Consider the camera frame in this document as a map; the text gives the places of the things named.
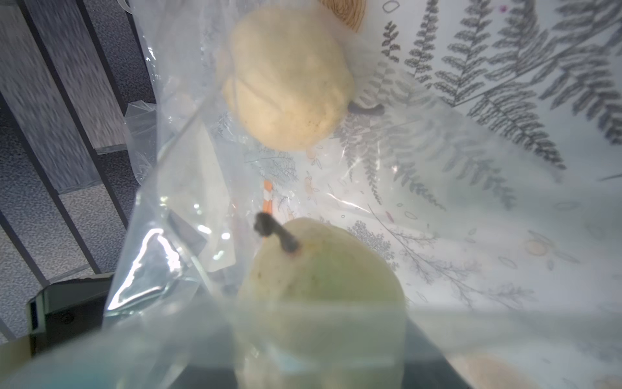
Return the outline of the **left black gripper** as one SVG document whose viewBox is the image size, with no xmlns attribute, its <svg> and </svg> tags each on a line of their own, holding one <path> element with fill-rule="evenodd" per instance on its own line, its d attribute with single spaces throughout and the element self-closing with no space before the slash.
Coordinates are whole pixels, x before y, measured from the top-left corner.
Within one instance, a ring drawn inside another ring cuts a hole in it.
<svg viewBox="0 0 622 389">
<path fill-rule="evenodd" d="M 31 356 L 101 329 L 112 273 L 64 280 L 43 288 L 26 305 Z"/>
</svg>

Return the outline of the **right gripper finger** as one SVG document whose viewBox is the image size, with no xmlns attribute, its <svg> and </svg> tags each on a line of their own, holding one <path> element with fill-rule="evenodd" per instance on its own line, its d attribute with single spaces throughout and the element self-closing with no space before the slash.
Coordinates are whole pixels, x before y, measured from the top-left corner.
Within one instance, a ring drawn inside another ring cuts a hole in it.
<svg viewBox="0 0 622 389">
<path fill-rule="evenodd" d="M 407 321 L 403 388 L 468 389 L 439 348 L 411 320 Z"/>
</svg>

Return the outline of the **clear orange zip-top bag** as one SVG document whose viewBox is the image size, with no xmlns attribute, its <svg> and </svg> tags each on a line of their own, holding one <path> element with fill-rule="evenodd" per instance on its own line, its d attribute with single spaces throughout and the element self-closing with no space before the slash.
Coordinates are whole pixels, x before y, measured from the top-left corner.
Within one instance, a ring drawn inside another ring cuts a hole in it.
<svg viewBox="0 0 622 389">
<path fill-rule="evenodd" d="M 273 185 L 270 181 L 263 182 L 263 206 L 262 211 L 273 214 Z"/>
</svg>

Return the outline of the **pale pear with stem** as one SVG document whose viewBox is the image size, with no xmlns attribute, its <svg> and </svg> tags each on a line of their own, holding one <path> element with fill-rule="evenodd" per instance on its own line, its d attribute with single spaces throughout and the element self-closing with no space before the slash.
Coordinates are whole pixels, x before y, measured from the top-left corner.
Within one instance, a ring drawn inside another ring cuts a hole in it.
<svg viewBox="0 0 622 389">
<path fill-rule="evenodd" d="M 244 16 L 220 50 L 217 75 L 230 112 L 264 146 L 302 151 L 330 136 L 356 103 L 356 83 L 325 11 L 261 7 Z"/>
</svg>

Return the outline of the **clear bag of buns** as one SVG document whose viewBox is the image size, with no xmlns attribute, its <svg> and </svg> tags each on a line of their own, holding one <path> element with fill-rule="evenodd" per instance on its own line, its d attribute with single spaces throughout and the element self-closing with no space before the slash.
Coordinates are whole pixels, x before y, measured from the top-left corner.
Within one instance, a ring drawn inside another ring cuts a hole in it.
<svg viewBox="0 0 622 389">
<path fill-rule="evenodd" d="M 280 152 L 217 75 L 261 7 L 325 11 L 357 104 Z M 242 388 L 237 295 L 280 223 L 348 230 L 470 388 L 621 385 L 618 1 L 131 1 L 156 102 L 127 118 L 143 180 L 102 328 L 6 388 Z"/>
</svg>

